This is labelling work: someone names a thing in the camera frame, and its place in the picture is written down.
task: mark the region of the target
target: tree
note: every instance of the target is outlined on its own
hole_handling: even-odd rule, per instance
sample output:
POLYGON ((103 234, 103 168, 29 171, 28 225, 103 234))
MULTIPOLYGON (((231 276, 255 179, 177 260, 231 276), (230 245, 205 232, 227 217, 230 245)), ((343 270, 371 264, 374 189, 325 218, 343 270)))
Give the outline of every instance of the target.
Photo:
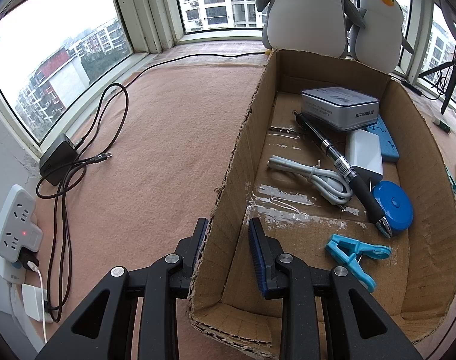
POLYGON ((126 53, 126 50, 110 50, 107 53, 96 52, 95 54, 83 56, 81 64, 90 79, 90 85, 114 64, 123 59, 126 53))

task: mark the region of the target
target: penguin beak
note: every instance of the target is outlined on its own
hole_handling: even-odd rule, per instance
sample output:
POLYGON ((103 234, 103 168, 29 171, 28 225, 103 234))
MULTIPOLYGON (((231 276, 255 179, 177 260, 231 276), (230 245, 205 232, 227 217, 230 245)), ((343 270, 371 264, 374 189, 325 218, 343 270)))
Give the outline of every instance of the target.
POLYGON ((388 7, 392 7, 394 5, 393 0, 381 0, 383 3, 385 3, 388 7))

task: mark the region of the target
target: white cable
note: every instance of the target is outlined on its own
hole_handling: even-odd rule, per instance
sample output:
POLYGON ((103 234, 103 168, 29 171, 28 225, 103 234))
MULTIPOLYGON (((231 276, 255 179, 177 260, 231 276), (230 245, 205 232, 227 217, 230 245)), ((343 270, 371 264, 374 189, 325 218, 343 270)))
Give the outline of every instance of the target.
POLYGON ((46 329, 46 322, 45 322, 45 296, 43 293, 43 280, 42 280, 42 273, 40 272, 40 269, 38 269, 38 266, 36 266, 33 262, 28 261, 27 265, 30 267, 30 269, 38 274, 38 277, 40 278, 40 288, 42 289, 42 318, 43 318, 43 338, 45 339, 45 344, 47 343, 47 329, 46 329))
POLYGON ((25 331, 24 331, 23 328, 21 327, 20 322, 19 322, 19 320, 16 318, 15 312, 13 311, 13 303, 12 303, 12 283, 10 283, 9 281, 7 281, 7 284, 8 284, 8 297, 9 297, 9 299, 10 299, 10 313, 12 314, 13 323, 16 325, 16 327, 18 327, 18 329, 20 330, 20 332, 26 337, 27 335, 25 334, 25 331))
POLYGON ((268 160, 268 167, 303 176, 320 191, 323 198, 333 205, 344 205, 353 196, 353 191, 338 172, 320 169, 319 164, 317 166, 307 166, 274 155, 268 160))

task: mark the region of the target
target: gray stuffed penguin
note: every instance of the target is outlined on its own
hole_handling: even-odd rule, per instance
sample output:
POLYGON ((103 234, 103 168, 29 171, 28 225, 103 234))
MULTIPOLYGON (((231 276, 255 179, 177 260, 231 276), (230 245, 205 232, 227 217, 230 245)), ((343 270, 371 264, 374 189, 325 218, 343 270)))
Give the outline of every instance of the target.
POLYGON ((391 73, 400 59, 401 46, 414 50, 401 30, 403 11, 396 0, 358 0, 357 7, 365 27, 346 20, 350 30, 351 56, 374 69, 391 73))
POLYGON ((345 15, 364 28, 350 0, 256 0, 258 12, 268 6, 262 41, 266 48, 309 51, 345 58, 345 15))

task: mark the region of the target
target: gray box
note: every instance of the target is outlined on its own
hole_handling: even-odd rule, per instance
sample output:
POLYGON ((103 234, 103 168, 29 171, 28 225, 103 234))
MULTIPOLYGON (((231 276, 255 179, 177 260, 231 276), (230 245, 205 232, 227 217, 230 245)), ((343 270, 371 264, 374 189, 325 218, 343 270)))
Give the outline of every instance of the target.
POLYGON ((343 87, 301 91, 301 111, 328 123, 338 131, 351 131, 375 124, 380 101, 343 87))

